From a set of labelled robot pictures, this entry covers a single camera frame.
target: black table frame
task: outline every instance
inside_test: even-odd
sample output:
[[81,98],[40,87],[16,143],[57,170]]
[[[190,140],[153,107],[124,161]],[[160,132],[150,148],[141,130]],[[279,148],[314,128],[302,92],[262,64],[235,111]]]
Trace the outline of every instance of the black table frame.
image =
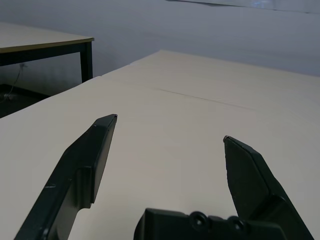
[[74,53],[80,53],[81,78],[84,83],[93,78],[91,41],[0,53],[0,66],[25,63]]

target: table edge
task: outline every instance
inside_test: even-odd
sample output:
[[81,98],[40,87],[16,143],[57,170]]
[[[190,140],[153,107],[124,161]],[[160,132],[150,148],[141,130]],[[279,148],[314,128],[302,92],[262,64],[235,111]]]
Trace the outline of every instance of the table edge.
[[10,47],[0,48],[0,54],[35,50],[35,49],[45,49],[45,48],[72,45],[72,44],[89,43],[94,40],[95,39],[93,37],[89,37],[89,38],[77,39],[77,40],[71,40],[71,41],[50,42],[50,43],[41,43],[41,44],[23,45],[23,46],[10,46]]

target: white wall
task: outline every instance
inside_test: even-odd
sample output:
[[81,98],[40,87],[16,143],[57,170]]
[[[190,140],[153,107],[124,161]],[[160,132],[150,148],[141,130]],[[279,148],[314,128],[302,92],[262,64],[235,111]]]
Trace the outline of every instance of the white wall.
[[[166,0],[1,0],[0,21],[95,37],[99,76],[160,49],[320,76],[320,14]],[[78,54],[27,63],[18,85],[54,94],[81,82]],[[18,66],[0,67],[13,81]]]

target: table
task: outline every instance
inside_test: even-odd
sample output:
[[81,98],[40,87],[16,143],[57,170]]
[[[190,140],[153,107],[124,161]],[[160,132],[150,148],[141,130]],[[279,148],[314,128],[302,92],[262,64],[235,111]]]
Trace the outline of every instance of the table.
[[93,37],[0,22],[0,66],[80,53],[82,82],[93,78]]
[[6,116],[1,237],[14,238],[64,150],[118,114],[96,202],[69,240],[132,239],[147,207],[236,215],[225,135],[263,155],[317,239],[319,88],[317,77],[160,51]]

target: cable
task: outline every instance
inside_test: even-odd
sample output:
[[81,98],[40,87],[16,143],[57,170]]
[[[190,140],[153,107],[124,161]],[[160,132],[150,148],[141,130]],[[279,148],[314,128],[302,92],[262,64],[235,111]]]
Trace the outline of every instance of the cable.
[[6,94],[3,95],[3,100],[0,101],[0,104],[4,103],[6,100],[10,100],[9,99],[10,94],[12,93],[12,90],[14,89],[16,83],[18,82],[18,79],[19,79],[20,73],[22,72],[22,69],[23,69],[23,67],[20,67],[19,72],[18,72],[18,76],[16,76],[16,79],[15,79],[10,91],[7,93],[7,96],[6,96]]

